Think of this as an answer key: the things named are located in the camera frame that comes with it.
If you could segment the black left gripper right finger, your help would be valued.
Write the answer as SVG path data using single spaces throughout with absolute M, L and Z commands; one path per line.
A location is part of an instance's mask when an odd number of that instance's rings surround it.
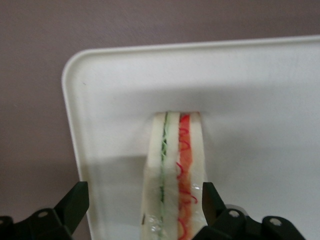
M 211 182 L 202 184 L 202 210 L 207 225 L 194 240 L 304 240 L 305 237 L 287 219 L 266 216 L 253 220 L 241 210 L 228 208 Z

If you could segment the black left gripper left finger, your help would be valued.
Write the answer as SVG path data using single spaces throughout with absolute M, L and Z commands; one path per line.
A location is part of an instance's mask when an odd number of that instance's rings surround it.
M 43 208 L 26 219 L 14 222 L 0 217 L 2 240 L 71 240 L 90 205 L 86 181 L 77 182 L 53 208 Z

